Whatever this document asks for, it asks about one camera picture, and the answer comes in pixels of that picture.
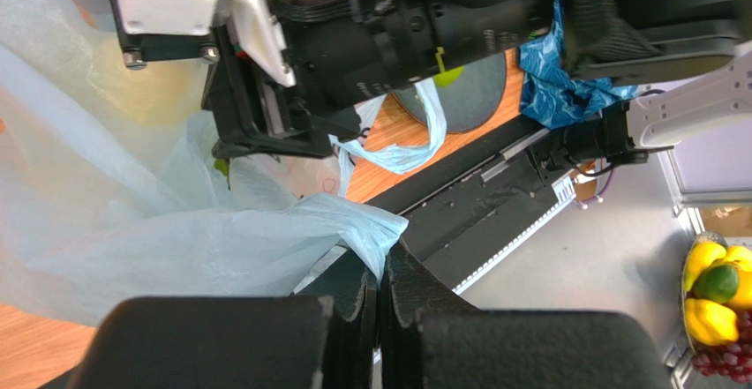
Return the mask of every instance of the wooden table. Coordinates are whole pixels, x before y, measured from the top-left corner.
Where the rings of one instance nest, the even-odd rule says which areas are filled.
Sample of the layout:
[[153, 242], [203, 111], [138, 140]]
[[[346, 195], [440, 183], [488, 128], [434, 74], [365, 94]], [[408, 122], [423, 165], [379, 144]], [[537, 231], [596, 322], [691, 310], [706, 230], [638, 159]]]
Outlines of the wooden table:
[[[420, 169], [519, 115], [523, 72], [516, 66], [514, 51], [507, 52], [507, 64], [506, 92], [493, 117], [474, 131], [447, 135], [439, 152]], [[3, 129], [0, 121], [0, 132]], [[373, 124], [365, 147], [373, 151], [394, 143], [423, 145], [427, 140], [427, 129], [406, 113], [393, 97], [389, 97]], [[365, 202], [415, 175], [420, 169], [399, 176], [360, 161], [347, 197]], [[36, 388], [68, 371], [85, 354], [94, 331], [92, 327], [40, 318], [0, 305], [0, 388]]]

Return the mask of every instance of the blue cloth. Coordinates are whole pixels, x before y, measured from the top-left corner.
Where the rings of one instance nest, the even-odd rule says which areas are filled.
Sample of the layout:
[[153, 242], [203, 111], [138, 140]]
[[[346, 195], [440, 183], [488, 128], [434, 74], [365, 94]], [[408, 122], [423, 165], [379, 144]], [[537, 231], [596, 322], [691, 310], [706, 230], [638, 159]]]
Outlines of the blue cloth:
[[637, 86], [613, 87], [610, 79], [570, 79], [560, 67], [563, 51], [563, 14], [555, 0], [551, 32], [520, 47], [519, 64], [526, 71], [520, 110], [525, 116], [556, 129], [635, 95]]

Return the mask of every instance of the gray surface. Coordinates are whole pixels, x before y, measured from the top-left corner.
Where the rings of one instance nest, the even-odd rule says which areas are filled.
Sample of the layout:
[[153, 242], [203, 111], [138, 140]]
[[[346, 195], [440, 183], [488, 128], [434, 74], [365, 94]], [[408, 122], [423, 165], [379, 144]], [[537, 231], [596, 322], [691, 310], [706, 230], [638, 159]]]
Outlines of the gray surface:
[[482, 309], [616, 310], [663, 357], [681, 330], [679, 276], [691, 243], [658, 159], [619, 168], [605, 202], [554, 217], [463, 295]]
[[[487, 122], [499, 109], [507, 85], [507, 58], [504, 53], [468, 64], [462, 74], [447, 87], [436, 92], [447, 118], [447, 132], [463, 133]], [[395, 92], [403, 108], [425, 124], [425, 107], [415, 87]]]

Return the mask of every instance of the gray plate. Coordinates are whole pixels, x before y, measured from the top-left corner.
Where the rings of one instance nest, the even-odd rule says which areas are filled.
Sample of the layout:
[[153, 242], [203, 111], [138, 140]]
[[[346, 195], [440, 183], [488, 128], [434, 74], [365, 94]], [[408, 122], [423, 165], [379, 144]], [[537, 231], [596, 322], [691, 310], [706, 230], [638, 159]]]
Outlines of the gray plate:
[[[447, 87], [436, 86], [448, 133], [472, 131], [487, 122], [499, 107], [507, 84], [507, 58], [501, 53], [466, 65], [457, 80]], [[425, 124], [423, 104], [415, 87], [395, 92], [403, 108]]]

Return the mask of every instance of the green avocado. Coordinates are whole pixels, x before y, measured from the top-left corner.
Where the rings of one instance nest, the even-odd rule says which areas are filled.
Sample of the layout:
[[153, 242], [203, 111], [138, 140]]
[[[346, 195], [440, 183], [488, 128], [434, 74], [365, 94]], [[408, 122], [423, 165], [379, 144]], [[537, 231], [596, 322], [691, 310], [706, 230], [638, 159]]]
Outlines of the green avocado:
[[739, 290], [739, 273], [732, 264], [711, 266], [700, 274], [692, 289], [698, 298], [727, 303]]

